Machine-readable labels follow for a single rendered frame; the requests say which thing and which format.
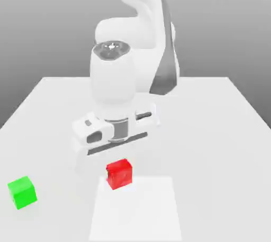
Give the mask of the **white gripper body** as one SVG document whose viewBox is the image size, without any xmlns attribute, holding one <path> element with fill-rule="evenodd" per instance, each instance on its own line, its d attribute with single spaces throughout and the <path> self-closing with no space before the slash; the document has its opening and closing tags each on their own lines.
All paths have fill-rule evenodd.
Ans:
<svg viewBox="0 0 271 242">
<path fill-rule="evenodd" d="M 161 126 L 134 135 L 123 142 L 91 147 L 71 138 L 73 173 L 105 173 L 108 164 L 127 159 L 136 173 L 161 173 Z"/>
</svg>

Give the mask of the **small red cube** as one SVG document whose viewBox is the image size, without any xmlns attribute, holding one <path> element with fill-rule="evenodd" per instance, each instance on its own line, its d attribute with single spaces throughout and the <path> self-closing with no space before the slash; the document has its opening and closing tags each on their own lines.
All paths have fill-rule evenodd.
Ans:
<svg viewBox="0 0 271 242">
<path fill-rule="evenodd" d="M 112 190 L 132 183 L 132 165 L 124 158 L 106 166 L 107 182 Z"/>
</svg>

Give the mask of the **small green cube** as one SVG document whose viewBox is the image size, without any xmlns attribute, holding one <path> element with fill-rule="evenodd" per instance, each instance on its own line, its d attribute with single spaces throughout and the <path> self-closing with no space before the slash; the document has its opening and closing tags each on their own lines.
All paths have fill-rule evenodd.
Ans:
<svg viewBox="0 0 271 242">
<path fill-rule="evenodd" d="M 38 200 L 35 187 L 28 176 L 23 176 L 7 184 L 15 207 L 19 210 Z"/>
</svg>

